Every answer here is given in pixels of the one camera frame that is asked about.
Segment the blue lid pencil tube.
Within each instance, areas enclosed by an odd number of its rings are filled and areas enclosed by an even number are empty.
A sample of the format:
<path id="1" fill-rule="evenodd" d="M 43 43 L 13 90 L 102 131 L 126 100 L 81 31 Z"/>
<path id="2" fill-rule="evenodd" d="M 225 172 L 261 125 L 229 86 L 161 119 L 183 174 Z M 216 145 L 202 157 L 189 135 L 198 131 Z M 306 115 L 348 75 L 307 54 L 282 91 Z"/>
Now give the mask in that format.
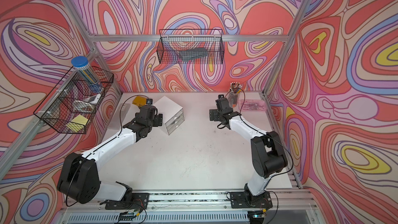
<path id="1" fill-rule="evenodd" d="M 89 89 L 94 94 L 100 94 L 103 91 L 101 81 L 93 67 L 89 64 L 88 58 L 84 56 L 74 57 L 71 60 L 71 64 L 86 81 Z"/>

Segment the white item in basket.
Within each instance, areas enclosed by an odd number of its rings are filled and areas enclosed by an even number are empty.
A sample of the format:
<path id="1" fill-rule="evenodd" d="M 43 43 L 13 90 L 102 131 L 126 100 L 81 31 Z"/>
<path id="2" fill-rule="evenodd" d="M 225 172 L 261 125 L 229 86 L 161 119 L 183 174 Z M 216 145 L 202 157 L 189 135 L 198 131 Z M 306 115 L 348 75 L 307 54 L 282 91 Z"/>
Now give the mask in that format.
<path id="1" fill-rule="evenodd" d="M 84 99 L 84 102 L 95 105 L 98 103 L 100 98 L 101 98 L 101 94 L 99 93 L 99 94 L 96 94 L 96 95 L 93 95 L 91 97 Z"/>

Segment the yellow sticky notes pad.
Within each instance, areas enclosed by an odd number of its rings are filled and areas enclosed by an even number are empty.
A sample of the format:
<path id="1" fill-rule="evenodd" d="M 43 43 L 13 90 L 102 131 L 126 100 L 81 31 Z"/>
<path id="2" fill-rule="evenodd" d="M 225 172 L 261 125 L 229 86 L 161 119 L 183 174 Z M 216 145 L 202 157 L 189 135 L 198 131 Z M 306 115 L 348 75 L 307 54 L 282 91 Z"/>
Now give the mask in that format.
<path id="1" fill-rule="evenodd" d="M 88 119 L 83 115 L 77 115 L 74 119 L 66 124 L 66 127 L 75 133 L 82 131 L 86 124 L 88 123 Z"/>

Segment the pink transparent pencil case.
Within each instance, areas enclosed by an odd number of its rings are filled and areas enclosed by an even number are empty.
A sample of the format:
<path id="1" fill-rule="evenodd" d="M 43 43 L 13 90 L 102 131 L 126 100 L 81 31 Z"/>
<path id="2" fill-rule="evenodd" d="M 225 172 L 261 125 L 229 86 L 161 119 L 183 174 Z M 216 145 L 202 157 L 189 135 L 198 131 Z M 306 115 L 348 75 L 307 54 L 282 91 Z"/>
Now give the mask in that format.
<path id="1" fill-rule="evenodd" d="M 263 100 L 239 100 L 238 108 L 247 112 L 266 112 L 267 105 Z"/>

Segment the dark grey item in basket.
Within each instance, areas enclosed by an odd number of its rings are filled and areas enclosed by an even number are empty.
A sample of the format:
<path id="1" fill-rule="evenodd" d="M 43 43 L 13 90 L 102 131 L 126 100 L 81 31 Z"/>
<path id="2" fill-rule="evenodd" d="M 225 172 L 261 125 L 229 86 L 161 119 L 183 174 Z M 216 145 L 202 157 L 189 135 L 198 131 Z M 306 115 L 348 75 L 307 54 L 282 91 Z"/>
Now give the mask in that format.
<path id="1" fill-rule="evenodd" d="M 208 50 L 203 47 L 183 50 L 179 52 L 179 59 L 181 61 L 192 61 L 196 59 L 205 58 L 208 55 Z"/>

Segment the clear pen holder cup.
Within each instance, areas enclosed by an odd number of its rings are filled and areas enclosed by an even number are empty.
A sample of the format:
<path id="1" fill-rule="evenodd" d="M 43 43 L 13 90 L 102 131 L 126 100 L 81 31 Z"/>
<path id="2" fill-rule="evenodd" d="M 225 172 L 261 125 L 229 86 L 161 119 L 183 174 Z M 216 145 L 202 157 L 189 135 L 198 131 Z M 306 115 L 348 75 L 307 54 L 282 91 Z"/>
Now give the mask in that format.
<path id="1" fill-rule="evenodd" d="M 230 89 L 228 93 L 229 106 L 234 108 L 237 106 L 239 95 L 242 92 L 243 85 L 238 82 L 230 83 Z"/>

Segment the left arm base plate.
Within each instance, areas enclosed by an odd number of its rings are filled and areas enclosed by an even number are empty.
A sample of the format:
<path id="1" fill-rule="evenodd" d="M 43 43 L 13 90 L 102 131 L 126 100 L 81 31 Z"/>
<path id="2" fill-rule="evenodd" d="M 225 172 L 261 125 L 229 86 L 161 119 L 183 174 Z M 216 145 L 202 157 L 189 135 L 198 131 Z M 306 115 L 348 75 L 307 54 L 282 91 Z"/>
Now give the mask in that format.
<path id="1" fill-rule="evenodd" d="M 149 197 L 148 193 L 128 193 L 120 201 L 106 200 L 103 204 L 106 210 L 143 210 L 147 209 Z"/>

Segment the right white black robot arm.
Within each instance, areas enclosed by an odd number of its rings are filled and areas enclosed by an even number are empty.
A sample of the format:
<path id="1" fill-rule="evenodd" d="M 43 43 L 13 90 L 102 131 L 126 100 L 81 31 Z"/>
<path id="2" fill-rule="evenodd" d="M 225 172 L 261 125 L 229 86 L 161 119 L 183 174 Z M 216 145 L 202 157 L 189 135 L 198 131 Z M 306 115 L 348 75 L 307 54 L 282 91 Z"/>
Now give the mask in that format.
<path id="1" fill-rule="evenodd" d="M 223 94 L 216 99 L 216 109 L 209 111 L 209 120 L 218 122 L 217 128 L 227 128 L 249 141 L 255 173 L 245 185 L 246 194 L 257 197 L 265 193 L 271 180 L 284 174 L 288 158 L 277 132 L 266 132 L 247 122 L 241 113 L 229 105 Z"/>

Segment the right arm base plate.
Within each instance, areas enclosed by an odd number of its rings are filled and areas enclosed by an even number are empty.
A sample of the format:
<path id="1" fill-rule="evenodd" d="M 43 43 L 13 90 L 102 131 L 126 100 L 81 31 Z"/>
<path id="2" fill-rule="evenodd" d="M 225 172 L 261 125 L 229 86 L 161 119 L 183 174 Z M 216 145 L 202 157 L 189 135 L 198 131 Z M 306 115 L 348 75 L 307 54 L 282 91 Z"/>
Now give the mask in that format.
<path id="1" fill-rule="evenodd" d="M 265 191 L 259 196 L 252 196 L 250 191 L 227 192 L 227 199 L 231 202 L 231 208 L 261 208 L 273 207 L 270 193 Z"/>

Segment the white drawer cabinet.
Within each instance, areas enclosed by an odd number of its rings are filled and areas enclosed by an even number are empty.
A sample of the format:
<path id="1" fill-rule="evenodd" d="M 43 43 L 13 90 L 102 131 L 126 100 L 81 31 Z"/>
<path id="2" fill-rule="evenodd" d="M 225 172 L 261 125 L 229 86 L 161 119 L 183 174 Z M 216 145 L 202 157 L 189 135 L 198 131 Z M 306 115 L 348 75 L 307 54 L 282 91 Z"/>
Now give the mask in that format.
<path id="1" fill-rule="evenodd" d="M 154 103 L 159 114 L 163 115 L 161 130 L 171 135 L 184 122 L 183 107 L 164 96 Z"/>

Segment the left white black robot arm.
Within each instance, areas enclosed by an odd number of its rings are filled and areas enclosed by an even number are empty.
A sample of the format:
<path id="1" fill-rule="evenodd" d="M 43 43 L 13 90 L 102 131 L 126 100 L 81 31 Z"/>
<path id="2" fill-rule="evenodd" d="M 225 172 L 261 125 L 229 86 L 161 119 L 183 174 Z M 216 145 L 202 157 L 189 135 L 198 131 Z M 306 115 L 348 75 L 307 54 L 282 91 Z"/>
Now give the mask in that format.
<path id="1" fill-rule="evenodd" d="M 63 163 L 57 190 L 66 198 L 86 204 L 92 200 L 120 202 L 131 188 L 120 182 L 101 181 L 99 171 L 124 149 L 144 139 L 155 127 L 163 125 L 163 115 L 153 105 L 144 105 L 135 117 L 121 126 L 119 133 L 81 154 L 69 154 Z"/>

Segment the yellow sponge block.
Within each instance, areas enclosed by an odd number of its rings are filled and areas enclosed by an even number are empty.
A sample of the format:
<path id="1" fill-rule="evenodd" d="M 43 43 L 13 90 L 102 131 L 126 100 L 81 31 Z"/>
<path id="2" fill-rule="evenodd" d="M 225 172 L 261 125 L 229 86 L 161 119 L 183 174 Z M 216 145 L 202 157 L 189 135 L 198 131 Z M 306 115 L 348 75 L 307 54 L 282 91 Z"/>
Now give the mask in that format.
<path id="1" fill-rule="evenodd" d="M 134 97 L 132 104 L 137 107 L 142 107 L 147 104 L 147 99 L 148 98 L 146 96 L 138 95 Z"/>

